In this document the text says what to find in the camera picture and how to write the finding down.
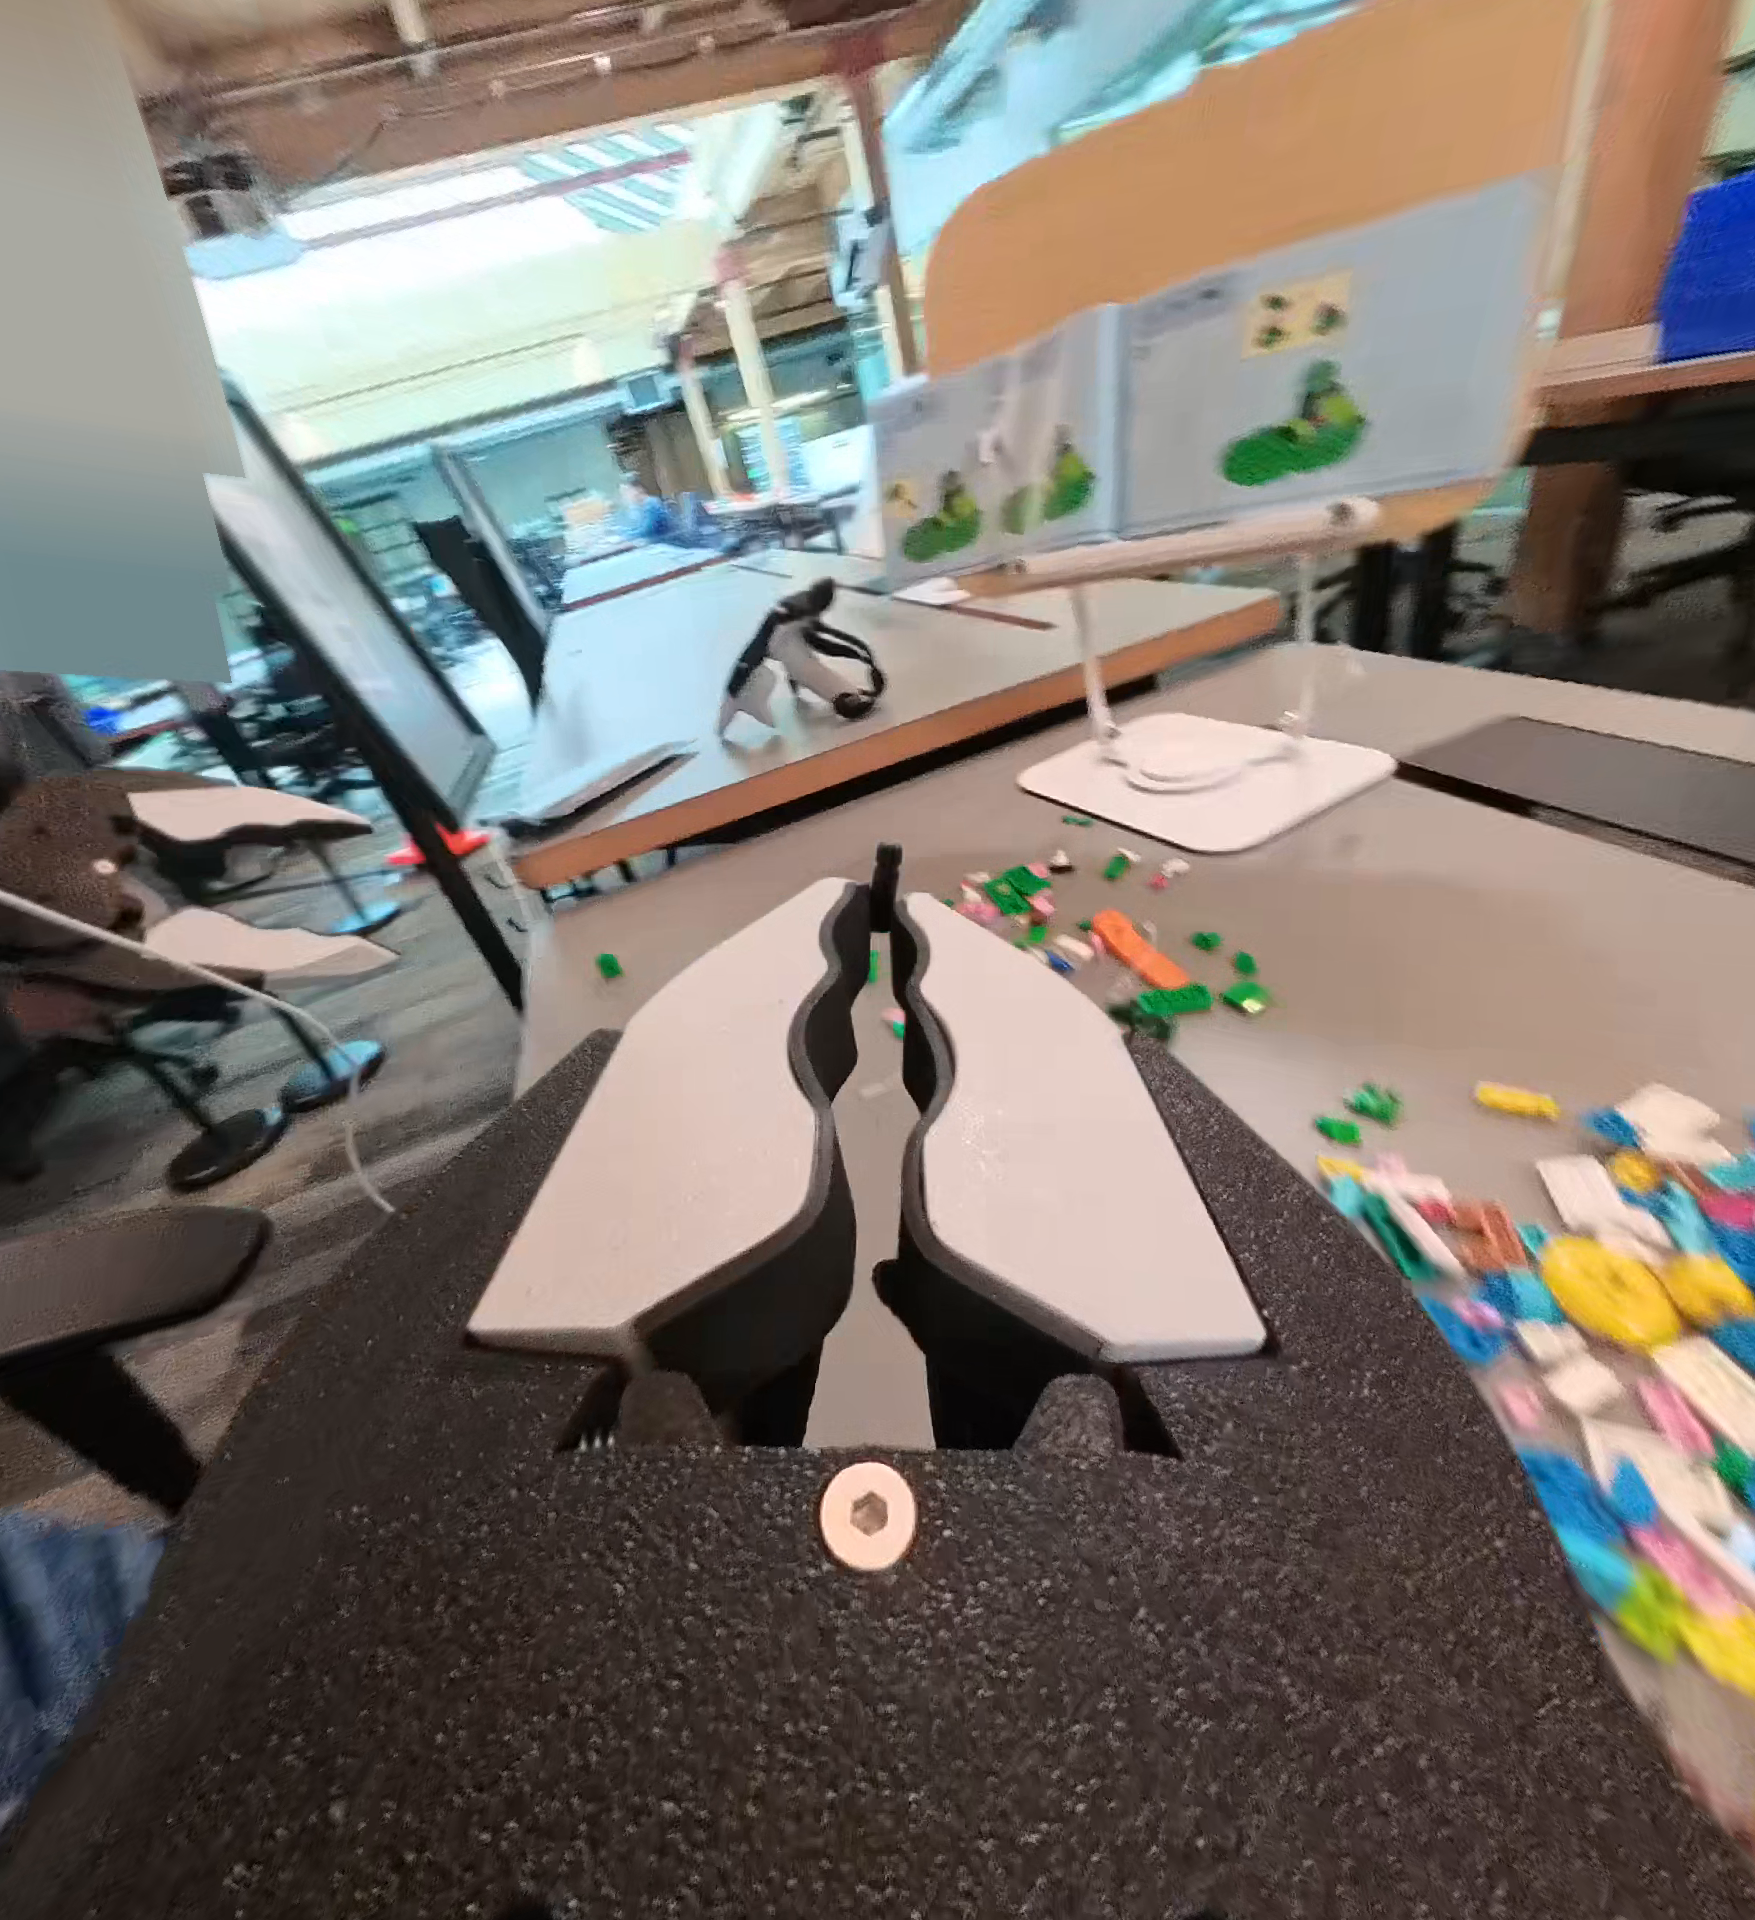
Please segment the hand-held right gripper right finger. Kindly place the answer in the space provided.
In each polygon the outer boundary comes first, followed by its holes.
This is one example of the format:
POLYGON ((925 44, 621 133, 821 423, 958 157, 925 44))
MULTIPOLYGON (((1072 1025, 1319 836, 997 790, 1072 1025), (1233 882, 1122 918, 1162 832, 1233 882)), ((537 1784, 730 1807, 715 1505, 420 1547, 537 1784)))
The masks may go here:
POLYGON ((932 894, 891 909, 904 1086, 883 1306, 936 1447, 1012 1449, 1047 1389, 1253 1358, 1271 1334, 1123 1030, 932 894))

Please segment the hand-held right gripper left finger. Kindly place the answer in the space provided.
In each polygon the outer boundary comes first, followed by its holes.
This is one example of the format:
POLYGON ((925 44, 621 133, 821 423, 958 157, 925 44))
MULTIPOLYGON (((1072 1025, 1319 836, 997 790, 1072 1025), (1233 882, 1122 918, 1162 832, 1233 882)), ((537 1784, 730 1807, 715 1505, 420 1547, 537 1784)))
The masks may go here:
POLYGON ((828 877, 649 995, 477 1297, 473 1346, 679 1374, 739 1444, 802 1446, 855 1282, 835 1100, 872 928, 872 886, 828 877))

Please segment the pile of colourful toy bricks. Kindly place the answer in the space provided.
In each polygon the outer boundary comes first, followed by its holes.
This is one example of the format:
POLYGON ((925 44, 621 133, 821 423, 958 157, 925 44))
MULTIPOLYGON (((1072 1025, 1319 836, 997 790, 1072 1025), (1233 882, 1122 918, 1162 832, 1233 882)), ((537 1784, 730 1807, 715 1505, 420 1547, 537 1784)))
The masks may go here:
POLYGON ((1755 1854, 1755 1116, 1663 1086, 1536 1160, 1541 1221, 1349 1159, 1393 1089, 1317 1117, 1332 1206, 1417 1297, 1544 1508, 1691 1794, 1755 1854))

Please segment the instruction booklet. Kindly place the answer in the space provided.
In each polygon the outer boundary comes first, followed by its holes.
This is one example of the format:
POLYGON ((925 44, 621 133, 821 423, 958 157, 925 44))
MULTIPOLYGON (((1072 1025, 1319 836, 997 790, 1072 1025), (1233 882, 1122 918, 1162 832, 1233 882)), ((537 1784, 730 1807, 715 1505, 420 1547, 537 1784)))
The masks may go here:
POLYGON ((1536 338, 1549 173, 1093 304, 870 411, 890 587, 1300 523, 1486 476, 1536 338))

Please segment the black stanchion pole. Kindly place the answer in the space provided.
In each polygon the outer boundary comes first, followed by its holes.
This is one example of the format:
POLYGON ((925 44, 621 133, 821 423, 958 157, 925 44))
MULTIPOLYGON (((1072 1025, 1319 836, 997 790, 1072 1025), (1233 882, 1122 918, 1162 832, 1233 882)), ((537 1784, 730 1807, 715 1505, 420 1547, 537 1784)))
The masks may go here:
POLYGON ((296 1033, 304 1063, 283 1080, 277 1103, 287 1116, 301 1117, 345 1101, 372 1082, 387 1063, 375 1042, 324 1043, 296 1033))
POLYGON ((236 1113, 199 1129, 164 1168, 172 1194, 202 1194, 263 1160, 287 1135, 289 1116, 277 1109, 236 1113))

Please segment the large screen on stand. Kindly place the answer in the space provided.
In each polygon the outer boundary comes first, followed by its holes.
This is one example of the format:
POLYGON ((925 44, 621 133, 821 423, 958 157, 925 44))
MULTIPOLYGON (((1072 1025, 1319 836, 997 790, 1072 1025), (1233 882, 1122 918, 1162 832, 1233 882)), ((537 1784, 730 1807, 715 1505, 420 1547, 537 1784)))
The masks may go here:
POLYGON ((240 458, 234 478, 207 478, 224 558, 289 641, 461 932, 521 1014, 523 964, 450 844, 478 800, 496 744, 249 399, 230 377, 219 386, 240 458))

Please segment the scatter of green toy bricks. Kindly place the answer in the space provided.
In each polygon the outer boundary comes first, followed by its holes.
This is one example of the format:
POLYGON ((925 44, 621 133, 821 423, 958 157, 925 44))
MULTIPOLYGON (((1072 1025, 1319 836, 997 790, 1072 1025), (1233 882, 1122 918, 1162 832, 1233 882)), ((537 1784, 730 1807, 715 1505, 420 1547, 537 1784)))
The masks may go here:
POLYGON ((1247 949, 1231 947, 1214 928, 1187 937, 1159 934, 1153 916, 1192 860, 1123 846, 1117 828, 1066 809, 1052 827, 1055 846, 1039 856, 987 863, 981 856, 945 858, 933 898, 958 920, 983 930, 1000 947, 1023 953, 1066 985, 1078 985, 1123 1030, 1160 1043, 1176 1027, 1221 1007, 1250 1021, 1271 1009, 1269 980, 1247 949), (1153 945, 1191 975, 1192 985, 1145 992, 1090 934, 1104 909, 1125 914, 1153 945))

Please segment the orange brick separator tool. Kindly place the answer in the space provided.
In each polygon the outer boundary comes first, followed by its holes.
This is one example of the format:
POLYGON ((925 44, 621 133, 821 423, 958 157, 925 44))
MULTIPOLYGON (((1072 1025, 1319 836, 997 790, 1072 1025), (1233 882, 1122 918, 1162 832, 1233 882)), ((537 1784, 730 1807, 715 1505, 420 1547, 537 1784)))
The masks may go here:
POLYGON ((1090 934, 1145 992, 1174 994, 1192 985, 1191 975, 1122 910, 1104 909, 1093 914, 1090 934))

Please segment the white flat device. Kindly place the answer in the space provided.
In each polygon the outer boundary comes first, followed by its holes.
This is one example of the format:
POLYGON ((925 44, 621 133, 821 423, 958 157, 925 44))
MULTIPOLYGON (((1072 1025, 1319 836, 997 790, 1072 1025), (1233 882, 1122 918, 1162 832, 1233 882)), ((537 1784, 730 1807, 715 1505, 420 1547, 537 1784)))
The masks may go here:
POLYGON ((695 757, 693 741, 654 741, 640 750, 609 753, 575 767, 527 773, 509 803, 487 827, 509 837, 542 837, 592 813, 634 782, 667 773, 695 757))

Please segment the black mesh office chair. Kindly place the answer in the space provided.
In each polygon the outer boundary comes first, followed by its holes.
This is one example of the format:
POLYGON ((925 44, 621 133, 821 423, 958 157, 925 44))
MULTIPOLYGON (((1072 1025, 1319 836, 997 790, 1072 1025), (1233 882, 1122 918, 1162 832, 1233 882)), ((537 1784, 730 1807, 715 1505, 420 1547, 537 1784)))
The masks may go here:
POLYGON ((117 1351, 219 1308, 273 1238, 256 1210, 162 1206, 0 1242, 0 1404, 178 1514, 199 1462, 117 1351))

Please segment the grey wooden-edged table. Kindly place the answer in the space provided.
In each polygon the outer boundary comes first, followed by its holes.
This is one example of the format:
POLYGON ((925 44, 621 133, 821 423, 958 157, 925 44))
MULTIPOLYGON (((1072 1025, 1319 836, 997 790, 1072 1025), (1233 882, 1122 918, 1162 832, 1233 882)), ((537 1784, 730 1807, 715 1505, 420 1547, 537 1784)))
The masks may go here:
POLYGON ((927 608, 880 587, 873 563, 764 550, 562 617, 529 735, 521 816, 598 764, 657 744, 690 754, 560 831, 515 842, 529 890, 555 890, 649 851, 717 840, 859 781, 965 753, 979 740, 1080 707, 1072 602, 1061 589, 927 608), (888 674, 873 713, 843 723, 804 695, 772 699, 772 725, 719 735, 723 686, 770 604, 835 579, 831 619, 867 641, 888 674))

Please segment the spare hand-held gripper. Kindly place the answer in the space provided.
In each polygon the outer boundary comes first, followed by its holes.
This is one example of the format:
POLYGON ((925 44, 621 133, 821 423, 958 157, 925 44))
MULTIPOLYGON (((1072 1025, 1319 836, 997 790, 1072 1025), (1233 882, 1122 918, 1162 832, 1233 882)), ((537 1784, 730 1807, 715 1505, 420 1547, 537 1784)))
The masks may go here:
POLYGON ((777 730, 779 686, 841 723, 859 723, 883 703, 890 678, 872 644, 828 617, 838 593, 838 581, 824 575, 770 605, 724 680, 717 736, 740 718, 777 730))

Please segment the person's jeans leg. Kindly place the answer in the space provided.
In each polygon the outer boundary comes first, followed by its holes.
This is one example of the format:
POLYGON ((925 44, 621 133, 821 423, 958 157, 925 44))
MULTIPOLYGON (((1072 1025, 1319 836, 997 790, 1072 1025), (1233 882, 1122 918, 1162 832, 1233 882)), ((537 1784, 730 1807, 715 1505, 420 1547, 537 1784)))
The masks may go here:
POLYGON ((158 1527, 0 1510, 0 1838, 110 1674, 162 1552, 158 1527))

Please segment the long wooden-edged table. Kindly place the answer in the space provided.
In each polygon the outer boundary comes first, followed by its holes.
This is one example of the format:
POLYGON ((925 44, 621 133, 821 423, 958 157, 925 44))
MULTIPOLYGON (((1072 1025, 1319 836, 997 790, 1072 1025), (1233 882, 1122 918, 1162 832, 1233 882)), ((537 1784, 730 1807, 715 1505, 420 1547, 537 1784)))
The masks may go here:
POLYGON ((1755 350, 1658 360, 1646 329, 1557 343, 1536 378, 1536 424, 1573 426, 1606 407, 1755 389, 1755 350))

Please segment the wooden support post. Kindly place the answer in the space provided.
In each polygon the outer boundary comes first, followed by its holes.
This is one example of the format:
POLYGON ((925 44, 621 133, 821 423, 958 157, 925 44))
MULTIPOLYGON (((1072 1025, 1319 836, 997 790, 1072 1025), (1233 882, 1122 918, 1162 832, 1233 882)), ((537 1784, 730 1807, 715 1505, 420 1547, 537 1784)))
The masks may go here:
MULTIPOLYGON (((1569 257, 1560 338, 1653 322, 1667 255, 1708 145, 1739 2, 1609 5, 1606 73, 1569 257)), ((1622 540, 1624 481, 1609 465, 1530 473, 1507 608, 1515 629, 1580 641, 1622 540)))

